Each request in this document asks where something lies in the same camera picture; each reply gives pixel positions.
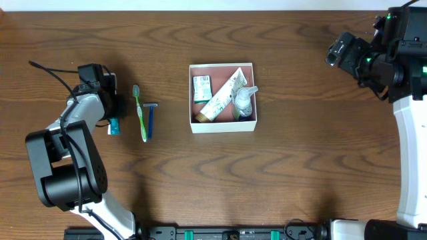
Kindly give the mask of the clear sanitizer pump bottle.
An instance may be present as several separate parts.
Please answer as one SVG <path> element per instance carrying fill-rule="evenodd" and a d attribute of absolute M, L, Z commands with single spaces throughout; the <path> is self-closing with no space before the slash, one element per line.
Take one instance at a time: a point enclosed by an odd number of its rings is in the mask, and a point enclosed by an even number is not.
<path fill-rule="evenodd" d="M 253 112 L 251 97 L 258 91 L 257 86 L 242 87 L 233 100 L 233 115 L 236 121 L 249 121 Z"/>

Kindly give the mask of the small teal toothpaste tube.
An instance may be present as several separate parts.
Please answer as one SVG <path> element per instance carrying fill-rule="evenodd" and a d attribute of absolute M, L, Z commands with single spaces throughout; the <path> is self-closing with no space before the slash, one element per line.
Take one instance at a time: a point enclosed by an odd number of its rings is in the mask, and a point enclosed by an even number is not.
<path fill-rule="evenodd" d="M 107 128 L 107 134 L 108 135 L 120 135 L 120 126 L 119 126 L 119 119 L 118 118 L 110 118 L 108 119 L 109 125 Z"/>

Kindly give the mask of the white floral cream tube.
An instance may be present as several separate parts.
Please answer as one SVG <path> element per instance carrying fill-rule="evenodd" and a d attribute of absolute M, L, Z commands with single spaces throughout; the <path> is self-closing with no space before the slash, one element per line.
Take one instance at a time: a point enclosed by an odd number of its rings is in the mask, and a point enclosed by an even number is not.
<path fill-rule="evenodd" d="M 200 123 L 211 123 L 230 104 L 238 90 L 247 85 L 246 77 L 239 67 L 224 83 L 220 90 L 205 104 L 195 116 Z"/>

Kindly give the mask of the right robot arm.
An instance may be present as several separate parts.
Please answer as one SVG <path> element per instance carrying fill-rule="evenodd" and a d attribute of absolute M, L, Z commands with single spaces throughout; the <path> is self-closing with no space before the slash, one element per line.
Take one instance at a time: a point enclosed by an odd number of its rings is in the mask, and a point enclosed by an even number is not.
<path fill-rule="evenodd" d="M 409 1 L 377 16 L 371 42 L 343 32 L 326 63 L 389 101 L 398 126 L 401 187 L 395 221 L 335 219 L 317 239 L 426 238 L 426 8 Z"/>

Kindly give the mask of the white box pink interior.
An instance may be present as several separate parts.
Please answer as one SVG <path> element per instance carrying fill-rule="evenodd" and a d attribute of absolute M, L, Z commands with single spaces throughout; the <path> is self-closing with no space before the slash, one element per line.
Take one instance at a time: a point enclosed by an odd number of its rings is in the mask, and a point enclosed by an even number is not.
<path fill-rule="evenodd" d="M 248 81 L 246 87 L 252 87 L 254 82 L 253 63 L 212 63 L 189 66 L 189 124 L 192 133 L 226 133 L 226 132 L 248 132 L 254 131 L 258 121 L 256 94 L 251 96 L 252 115 L 248 121 L 236 121 L 233 116 L 233 104 L 230 103 L 214 119 L 213 123 L 200 123 L 195 116 L 203 108 L 204 104 L 194 103 L 193 77 L 209 75 L 211 77 L 212 93 L 216 93 L 220 87 L 241 68 Z"/>

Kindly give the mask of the green white soap box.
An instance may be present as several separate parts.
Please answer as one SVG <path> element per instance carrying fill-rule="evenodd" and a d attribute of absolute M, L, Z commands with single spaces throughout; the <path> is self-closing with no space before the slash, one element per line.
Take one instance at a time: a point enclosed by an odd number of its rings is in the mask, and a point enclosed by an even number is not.
<path fill-rule="evenodd" d="M 195 104 L 207 103 L 213 97 L 211 89 L 211 77 L 200 75 L 193 77 L 193 101 Z"/>

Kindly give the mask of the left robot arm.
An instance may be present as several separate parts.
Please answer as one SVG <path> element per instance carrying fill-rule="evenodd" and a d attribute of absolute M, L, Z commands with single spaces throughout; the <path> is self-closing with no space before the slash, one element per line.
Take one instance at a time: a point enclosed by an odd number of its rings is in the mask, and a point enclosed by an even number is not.
<path fill-rule="evenodd" d="M 110 135 L 119 133 L 123 104 L 117 78 L 96 63 L 81 65 L 75 73 L 80 83 L 68 89 L 62 114 L 25 138 L 38 197 L 46 207 L 91 223 L 88 229 L 65 230 L 65 239 L 148 239 L 135 215 L 107 190 L 107 173 L 91 134 L 102 121 Z"/>

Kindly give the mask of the blue disposable razor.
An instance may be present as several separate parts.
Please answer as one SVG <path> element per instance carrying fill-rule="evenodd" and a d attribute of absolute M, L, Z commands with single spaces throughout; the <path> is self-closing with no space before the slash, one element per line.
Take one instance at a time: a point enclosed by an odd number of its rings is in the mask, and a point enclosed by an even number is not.
<path fill-rule="evenodd" d="M 149 123 L 148 123 L 147 138 L 151 140 L 153 135 L 154 109 L 158 106 L 158 103 L 154 103 L 154 102 L 144 103 L 143 106 L 149 108 Z"/>

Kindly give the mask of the green toothbrush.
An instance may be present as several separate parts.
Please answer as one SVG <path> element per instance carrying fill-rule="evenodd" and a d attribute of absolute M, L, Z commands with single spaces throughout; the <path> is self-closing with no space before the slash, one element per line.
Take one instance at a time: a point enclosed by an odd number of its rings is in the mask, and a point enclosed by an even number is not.
<path fill-rule="evenodd" d="M 143 111 L 142 111 L 141 105 L 139 103 L 140 92 L 139 92 L 139 86 L 138 85 L 133 86 L 132 93 L 133 93 L 133 97 L 135 98 L 137 116 L 139 118 L 139 125 L 140 125 L 140 131 L 141 131 L 141 138 L 142 138 L 143 142 L 146 143 L 147 142 L 147 132 L 145 130 L 145 125 L 143 122 Z"/>

